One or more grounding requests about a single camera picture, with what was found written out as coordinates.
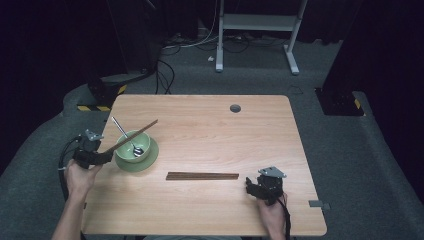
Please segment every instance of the human arm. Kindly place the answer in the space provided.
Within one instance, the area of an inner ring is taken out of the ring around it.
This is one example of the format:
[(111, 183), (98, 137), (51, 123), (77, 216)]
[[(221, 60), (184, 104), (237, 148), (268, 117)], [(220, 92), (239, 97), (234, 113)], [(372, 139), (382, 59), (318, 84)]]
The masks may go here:
[(85, 198), (101, 168), (102, 165), (97, 165), (91, 169), (83, 169), (75, 160), (69, 161), (65, 170), (69, 197), (52, 239), (80, 239)]
[[(285, 203), (285, 195), (280, 197), (280, 201)], [(257, 199), (259, 206), (259, 213), (262, 223), (272, 240), (286, 240), (284, 227), (286, 224), (286, 217), (284, 215), (283, 207), (280, 203), (276, 202), (271, 206), (267, 206), (264, 200)]]

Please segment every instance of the gray carpet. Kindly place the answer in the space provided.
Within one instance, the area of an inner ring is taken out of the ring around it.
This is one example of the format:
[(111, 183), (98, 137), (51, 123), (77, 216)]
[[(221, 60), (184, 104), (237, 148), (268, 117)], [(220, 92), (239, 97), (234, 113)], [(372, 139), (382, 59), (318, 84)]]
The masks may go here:
[[(225, 46), (233, 51), (242, 47)], [(324, 211), (328, 232), (317, 239), (424, 239), (423, 205), (386, 145), (365, 94), (354, 93), (366, 116), (322, 113), (314, 88), (322, 86), (339, 46), (296, 43), (299, 76), (291, 75), (281, 45), (225, 52), (222, 73), (216, 73), (215, 62), (208, 61), (215, 51), (182, 48), (161, 60), (175, 71), (172, 94), (289, 97), (318, 197), (331, 206)], [(170, 70), (163, 64), (159, 69), (170, 81)], [(154, 94), (155, 88), (156, 78), (150, 76), (128, 84), (125, 94)], [(159, 87), (159, 94), (164, 92)], [(87, 128), (101, 133), (109, 115), (76, 109), (90, 97), (85, 85), (71, 91), (63, 112), (33, 132), (1, 176), (0, 239), (50, 238), (64, 203), (57, 175), (60, 152)], [(89, 235), (87, 239), (123, 236)]]

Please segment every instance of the small metal bracket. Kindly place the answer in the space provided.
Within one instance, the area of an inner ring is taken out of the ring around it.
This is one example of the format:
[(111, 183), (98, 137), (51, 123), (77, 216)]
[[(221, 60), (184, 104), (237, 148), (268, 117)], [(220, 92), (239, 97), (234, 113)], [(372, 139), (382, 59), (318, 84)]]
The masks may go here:
[(286, 178), (287, 175), (280, 171), (278, 168), (271, 166), (268, 168), (263, 168), (258, 171), (260, 174), (268, 176), (268, 177), (278, 177), (278, 178)]
[(90, 141), (96, 141), (96, 140), (100, 140), (100, 139), (103, 138), (103, 135), (94, 133), (94, 132), (92, 132), (88, 129), (85, 130), (85, 135), (87, 136), (88, 140), (90, 140)]
[(323, 211), (331, 209), (329, 203), (323, 203), (320, 200), (309, 200), (309, 207), (320, 207)]

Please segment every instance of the black curtain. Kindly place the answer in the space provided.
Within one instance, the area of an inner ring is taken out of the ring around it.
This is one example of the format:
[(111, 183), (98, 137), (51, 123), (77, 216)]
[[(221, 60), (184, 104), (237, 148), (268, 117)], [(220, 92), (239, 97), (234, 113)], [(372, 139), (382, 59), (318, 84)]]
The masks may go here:
[(85, 83), (72, 59), (62, 1), (2, 1), (0, 174), (25, 139), (63, 109), (66, 93)]
[(424, 15), (420, 1), (374, 0), (364, 4), (374, 26), (373, 56), (358, 90), (370, 102), (399, 166), (424, 202)]

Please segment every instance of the metal stand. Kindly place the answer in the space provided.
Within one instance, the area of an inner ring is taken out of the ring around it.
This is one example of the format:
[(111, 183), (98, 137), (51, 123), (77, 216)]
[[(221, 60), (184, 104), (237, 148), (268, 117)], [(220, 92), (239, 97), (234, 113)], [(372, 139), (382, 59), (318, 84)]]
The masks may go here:
[(224, 70), (223, 32), (224, 29), (264, 30), (292, 32), (289, 45), (284, 45), (284, 53), (293, 75), (299, 74), (299, 68), (293, 56), (293, 46), (302, 23), (308, 0), (301, 0), (300, 9), (296, 16), (224, 14), (224, 0), (221, 0), (219, 12), (219, 35), (216, 52), (216, 71)]

